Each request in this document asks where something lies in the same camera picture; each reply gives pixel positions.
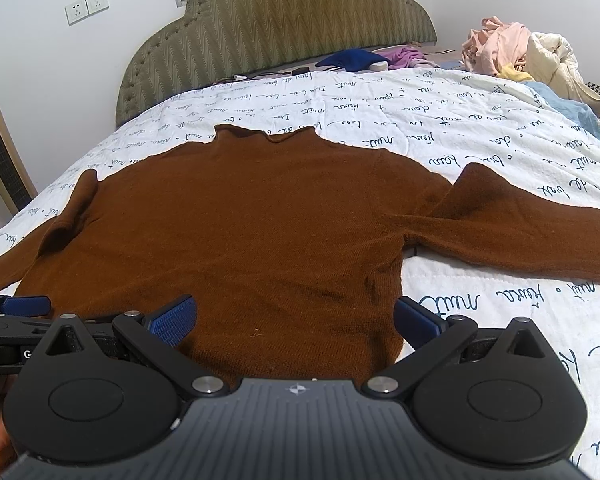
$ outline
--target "zigzag pattern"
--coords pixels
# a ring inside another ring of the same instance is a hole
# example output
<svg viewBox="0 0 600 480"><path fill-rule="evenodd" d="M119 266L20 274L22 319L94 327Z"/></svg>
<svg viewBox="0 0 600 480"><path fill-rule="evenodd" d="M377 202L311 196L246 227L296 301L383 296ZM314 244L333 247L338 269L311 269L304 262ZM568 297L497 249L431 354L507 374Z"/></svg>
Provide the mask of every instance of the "zigzag pattern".
<svg viewBox="0 0 600 480"><path fill-rule="evenodd" d="M125 71L116 124L176 94L345 48L435 41L413 0L189 0Z"/></svg>

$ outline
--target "headboard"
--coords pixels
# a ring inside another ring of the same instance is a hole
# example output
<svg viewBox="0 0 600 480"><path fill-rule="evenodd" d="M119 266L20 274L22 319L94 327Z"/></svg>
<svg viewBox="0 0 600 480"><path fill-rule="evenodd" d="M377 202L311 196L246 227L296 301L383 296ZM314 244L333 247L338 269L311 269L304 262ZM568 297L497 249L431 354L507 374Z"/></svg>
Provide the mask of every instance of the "headboard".
<svg viewBox="0 0 600 480"><path fill-rule="evenodd" d="M116 124L192 89L345 48L435 41L414 0L189 0L126 68Z"/></svg>

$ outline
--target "navy blue pillow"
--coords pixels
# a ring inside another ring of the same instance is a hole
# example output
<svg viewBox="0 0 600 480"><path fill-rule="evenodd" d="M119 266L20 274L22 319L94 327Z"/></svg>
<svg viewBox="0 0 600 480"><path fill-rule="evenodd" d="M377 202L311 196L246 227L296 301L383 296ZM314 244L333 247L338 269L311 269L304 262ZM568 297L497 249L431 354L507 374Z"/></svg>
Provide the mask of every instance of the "navy blue pillow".
<svg viewBox="0 0 600 480"><path fill-rule="evenodd" d="M359 72L366 70L369 65L378 63L380 61L389 60L379 54L368 52L361 48L348 48L347 50L341 50L332 54L326 59L323 59L320 63L316 63L316 66L339 66L347 72Z"/></svg>

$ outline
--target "purple cloth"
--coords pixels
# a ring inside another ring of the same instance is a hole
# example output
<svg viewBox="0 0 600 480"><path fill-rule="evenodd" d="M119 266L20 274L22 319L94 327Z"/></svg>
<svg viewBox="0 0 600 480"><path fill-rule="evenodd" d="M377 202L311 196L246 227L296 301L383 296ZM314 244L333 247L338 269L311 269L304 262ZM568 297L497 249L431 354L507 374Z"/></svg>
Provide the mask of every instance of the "purple cloth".
<svg viewBox="0 0 600 480"><path fill-rule="evenodd" d="M398 70L399 68L437 67L432 61L428 61L421 51L409 46L397 46L394 49L382 51L382 55L389 60L389 70Z"/></svg>

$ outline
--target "silver bolt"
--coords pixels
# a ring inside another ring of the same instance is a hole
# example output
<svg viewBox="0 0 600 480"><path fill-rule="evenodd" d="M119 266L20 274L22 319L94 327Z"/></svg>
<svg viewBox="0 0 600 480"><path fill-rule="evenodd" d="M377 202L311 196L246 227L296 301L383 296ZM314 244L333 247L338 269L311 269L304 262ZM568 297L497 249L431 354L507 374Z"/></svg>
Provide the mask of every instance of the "silver bolt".
<svg viewBox="0 0 600 480"><path fill-rule="evenodd" d="M384 376L372 377L366 382L366 386L370 390L379 394L390 394L397 390L399 385L394 378Z"/></svg>
<svg viewBox="0 0 600 480"><path fill-rule="evenodd" d="M198 377L193 381L191 386L201 394L214 394L222 389L224 383L222 382L222 379L219 379L218 377L203 376Z"/></svg>

